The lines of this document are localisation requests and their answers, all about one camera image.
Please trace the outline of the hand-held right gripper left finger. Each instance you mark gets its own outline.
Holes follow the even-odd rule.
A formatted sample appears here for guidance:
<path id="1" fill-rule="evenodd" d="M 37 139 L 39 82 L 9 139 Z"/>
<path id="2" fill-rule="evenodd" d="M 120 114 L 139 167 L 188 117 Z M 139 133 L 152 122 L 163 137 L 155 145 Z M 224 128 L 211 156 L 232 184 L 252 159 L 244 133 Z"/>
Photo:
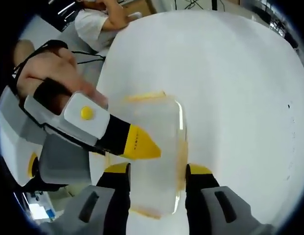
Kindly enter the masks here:
<path id="1" fill-rule="evenodd" d="M 74 196 L 65 210 L 68 235 L 125 235 L 130 209 L 129 163 L 105 169 L 96 186 Z"/>

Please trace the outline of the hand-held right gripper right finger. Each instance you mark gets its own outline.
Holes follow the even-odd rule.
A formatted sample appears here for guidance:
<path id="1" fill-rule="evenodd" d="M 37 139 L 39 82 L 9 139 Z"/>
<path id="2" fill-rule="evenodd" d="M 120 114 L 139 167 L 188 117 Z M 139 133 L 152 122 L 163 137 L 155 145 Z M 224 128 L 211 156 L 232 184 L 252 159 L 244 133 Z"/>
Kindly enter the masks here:
<path id="1" fill-rule="evenodd" d="M 187 164 L 185 178 L 190 235 L 251 235 L 261 226 L 250 205 L 220 186 L 208 168 Z"/>

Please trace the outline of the person's left hand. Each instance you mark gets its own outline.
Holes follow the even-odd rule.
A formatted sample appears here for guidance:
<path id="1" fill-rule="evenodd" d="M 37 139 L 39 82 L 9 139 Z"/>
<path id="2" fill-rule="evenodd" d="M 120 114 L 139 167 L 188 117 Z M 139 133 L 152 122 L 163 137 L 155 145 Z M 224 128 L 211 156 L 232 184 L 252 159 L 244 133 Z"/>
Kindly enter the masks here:
<path id="1" fill-rule="evenodd" d="M 53 96 L 48 103 L 48 109 L 56 115 L 61 114 L 69 98 L 75 92 L 82 92 L 102 108 L 108 108 L 108 99 L 83 79 L 78 72 L 73 53 L 66 48 L 47 50 L 28 59 L 17 81 L 20 99 L 34 95 L 46 78 L 63 85 L 69 92 L 69 94 Z"/>

